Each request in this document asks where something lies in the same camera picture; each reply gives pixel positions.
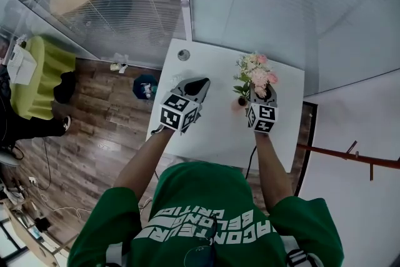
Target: green leaf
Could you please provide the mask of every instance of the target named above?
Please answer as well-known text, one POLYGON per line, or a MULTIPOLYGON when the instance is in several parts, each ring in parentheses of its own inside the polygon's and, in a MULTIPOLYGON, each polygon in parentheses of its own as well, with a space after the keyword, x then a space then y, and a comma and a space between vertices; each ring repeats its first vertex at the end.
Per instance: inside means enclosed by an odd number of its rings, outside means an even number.
POLYGON ((242 86, 233 86, 234 89, 242 92, 243 91, 243 87, 242 86))

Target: person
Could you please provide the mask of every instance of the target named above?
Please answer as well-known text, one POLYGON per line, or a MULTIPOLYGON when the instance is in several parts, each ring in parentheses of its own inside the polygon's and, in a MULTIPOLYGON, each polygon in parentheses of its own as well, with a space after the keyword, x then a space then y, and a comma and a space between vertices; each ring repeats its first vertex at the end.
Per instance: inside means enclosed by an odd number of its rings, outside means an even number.
POLYGON ((138 201, 174 131, 151 136, 99 200, 68 266, 341 266, 343 249, 323 199, 293 196, 268 135, 255 133, 262 195, 253 203, 237 168, 186 162, 159 177, 149 223, 138 201))
POLYGON ((0 147, 13 149, 17 140, 62 136, 71 125, 71 117, 50 120, 17 115, 10 103, 11 89, 7 67, 0 64, 0 147))

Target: green t-shirt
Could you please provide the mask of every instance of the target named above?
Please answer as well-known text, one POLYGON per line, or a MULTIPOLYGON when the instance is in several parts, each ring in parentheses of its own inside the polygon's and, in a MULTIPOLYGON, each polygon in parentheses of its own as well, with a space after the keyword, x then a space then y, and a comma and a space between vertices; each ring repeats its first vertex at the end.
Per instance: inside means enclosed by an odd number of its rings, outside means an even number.
POLYGON ((286 266, 284 244, 292 246, 291 239, 316 266, 337 267, 343 261, 325 200, 288 197, 265 216, 240 171, 196 162, 163 172, 143 229, 133 191, 107 190, 75 241, 68 266, 105 266, 108 250, 118 243, 127 266, 184 266, 189 251, 210 244, 202 236, 215 220, 216 267, 286 266))

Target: small vase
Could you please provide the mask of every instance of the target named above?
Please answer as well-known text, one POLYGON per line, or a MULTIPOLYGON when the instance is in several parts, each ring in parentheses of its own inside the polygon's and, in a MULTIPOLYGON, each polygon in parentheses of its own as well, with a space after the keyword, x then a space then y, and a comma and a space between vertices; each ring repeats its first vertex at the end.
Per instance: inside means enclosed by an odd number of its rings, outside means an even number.
POLYGON ((239 111, 241 109, 244 109, 247 105, 248 100, 246 99, 246 97, 240 96, 232 102, 231 108, 232 111, 239 111))

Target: sleeve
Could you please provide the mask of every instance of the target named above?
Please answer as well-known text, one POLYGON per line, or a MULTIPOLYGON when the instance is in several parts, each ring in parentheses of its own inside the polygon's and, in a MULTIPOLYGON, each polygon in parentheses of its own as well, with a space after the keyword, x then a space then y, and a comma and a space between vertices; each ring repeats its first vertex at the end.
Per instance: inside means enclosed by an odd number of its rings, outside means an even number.
POLYGON ((105 266, 108 246, 130 242, 140 230, 138 200, 134 192, 128 188, 109 189, 101 196, 74 242, 67 265, 105 266))
POLYGON ((305 201, 287 197, 270 210, 269 220, 280 235, 293 236, 299 247, 315 254, 324 267, 342 265, 340 237, 322 198, 305 201))

